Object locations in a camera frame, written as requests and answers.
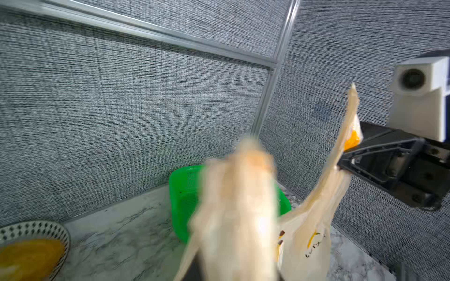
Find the yellow food on plate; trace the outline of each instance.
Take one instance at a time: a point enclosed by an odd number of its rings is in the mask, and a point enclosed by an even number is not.
[[[27,240],[1,247],[0,280],[44,280],[63,254],[64,246],[55,239]]]

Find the green plastic basket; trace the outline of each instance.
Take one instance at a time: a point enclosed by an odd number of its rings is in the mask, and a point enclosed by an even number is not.
[[[189,240],[188,221],[197,206],[198,176],[203,166],[189,166],[175,170],[169,177],[169,192],[172,208],[172,225],[178,238],[187,243]],[[280,216],[291,210],[289,200],[278,189]]]

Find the metal frame rail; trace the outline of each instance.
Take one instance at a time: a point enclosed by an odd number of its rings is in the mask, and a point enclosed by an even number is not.
[[[300,0],[292,0],[273,57],[192,36],[73,0],[0,0],[0,5],[250,62],[269,69],[251,133],[258,136],[286,54]]]

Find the marble countertop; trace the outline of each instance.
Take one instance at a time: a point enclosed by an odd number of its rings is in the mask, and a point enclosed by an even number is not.
[[[293,208],[301,203],[282,189]],[[167,185],[64,225],[72,245],[56,281],[171,281],[185,248],[172,230]],[[331,241],[328,280],[395,280],[388,270],[333,227]]]

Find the orange object in bag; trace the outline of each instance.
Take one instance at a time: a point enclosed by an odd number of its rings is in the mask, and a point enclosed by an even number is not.
[[[285,281],[325,281],[330,265],[330,225],[347,192],[351,174],[337,164],[345,149],[362,141],[356,115],[359,99],[355,85],[348,91],[344,122],[316,187],[296,209],[279,221],[278,269]]]

